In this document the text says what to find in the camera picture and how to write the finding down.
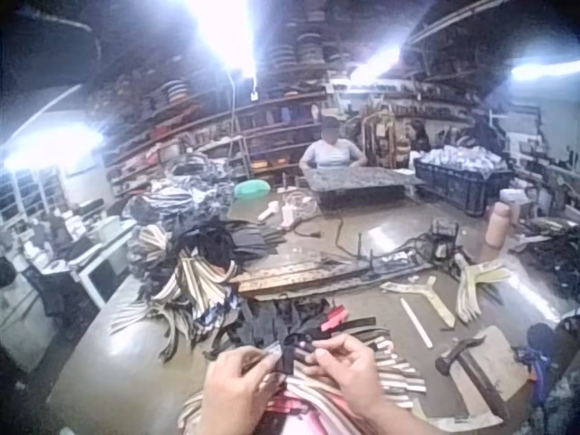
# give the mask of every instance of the plastic crate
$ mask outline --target plastic crate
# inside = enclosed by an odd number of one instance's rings
[[[414,161],[415,175],[425,181],[419,189],[441,196],[466,215],[482,217],[488,203],[499,198],[499,191],[509,187],[513,173],[509,170],[493,172],[484,178],[479,172],[445,168]]]

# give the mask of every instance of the worktable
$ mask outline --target worktable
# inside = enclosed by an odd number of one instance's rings
[[[237,201],[230,216],[256,221],[267,208],[267,197]],[[357,233],[363,232],[362,250],[372,248],[378,255],[388,252],[410,237],[426,232],[434,218],[460,223],[459,242],[475,257],[494,255],[482,248],[485,222],[465,216],[443,203],[420,204],[404,199],[394,204],[341,210],[344,227],[341,245],[356,250]],[[275,225],[278,217],[268,224]],[[336,215],[318,217],[300,226],[300,231],[322,231],[322,238],[304,238],[290,233],[287,242],[278,248],[280,254],[300,256],[309,249],[339,254],[334,245],[339,220]],[[441,331],[443,324],[426,299],[406,297],[423,327],[428,331],[434,348],[428,350],[409,317],[404,313],[397,295],[384,294],[377,288],[346,291],[328,295],[336,304],[343,304],[350,317],[376,316],[377,324],[391,329],[397,353],[416,367],[427,382],[427,394],[420,397],[421,407],[429,417],[465,415],[465,407],[451,378],[441,376],[434,367],[435,359],[454,346],[455,339],[468,338],[488,325],[498,326],[512,345],[525,344],[527,328],[536,322],[552,326],[559,315],[571,305],[557,296],[533,271],[505,253],[514,276],[498,286],[503,306],[498,301],[479,294],[483,315],[469,327],[460,322],[454,331]],[[454,311],[458,283],[436,270],[418,274],[418,283],[436,276],[434,289],[447,307]],[[406,277],[398,280],[408,283]],[[66,424],[79,434],[163,434],[176,433],[176,421],[188,396],[202,388],[207,362],[201,351],[205,342],[192,352],[179,345],[175,357],[162,364],[157,355],[164,345],[165,328],[154,321],[144,321],[110,336],[111,315],[120,305],[136,297],[139,283],[130,276],[90,326],[77,345],[60,378],[54,385],[49,404]],[[513,433],[522,421],[527,403],[527,391],[510,402],[512,421],[505,427],[485,433]]]

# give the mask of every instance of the ceiling light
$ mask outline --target ceiling light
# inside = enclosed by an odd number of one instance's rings
[[[375,54],[365,65],[359,66],[351,74],[352,84],[372,84],[381,75],[389,71],[399,61],[401,50],[390,48]]]
[[[84,124],[40,130],[19,136],[5,161],[8,170],[72,168],[102,142],[102,135]]]
[[[518,81],[534,81],[541,77],[559,77],[562,75],[580,73],[580,61],[568,63],[553,63],[543,65],[528,63],[511,70],[511,75]]]
[[[228,70],[256,76],[254,36],[249,23],[247,0],[185,0],[198,20],[202,38]]]

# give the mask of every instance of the person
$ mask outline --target person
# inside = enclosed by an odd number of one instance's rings
[[[351,410],[380,435],[434,435],[438,430],[384,398],[373,351],[350,335],[313,342],[306,374],[326,376],[340,386]],[[277,357],[269,355],[246,373],[242,368],[262,353],[241,347],[219,355],[208,369],[199,435],[249,435],[266,405],[284,382],[272,374]]]
[[[302,171],[310,169],[313,164],[317,169],[366,166],[364,153],[349,140],[340,139],[340,127],[336,118],[323,118],[321,139],[311,144],[300,159]]]
[[[411,140],[412,151],[431,151],[429,136],[425,131],[425,124],[421,120],[412,120],[409,124],[408,136]]]

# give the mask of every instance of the hand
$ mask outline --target hand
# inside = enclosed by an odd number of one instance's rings
[[[201,435],[249,435],[284,379],[271,373],[279,357],[268,355],[242,374],[264,354],[246,346],[223,352],[208,368],[201,406]]]
[[[317,349],[306,361],[318,365],[304,369],[306,374],[333,378],[351,410],[360,417],[384,403],[374,354],[368,346],[345,334],[313,345]]]

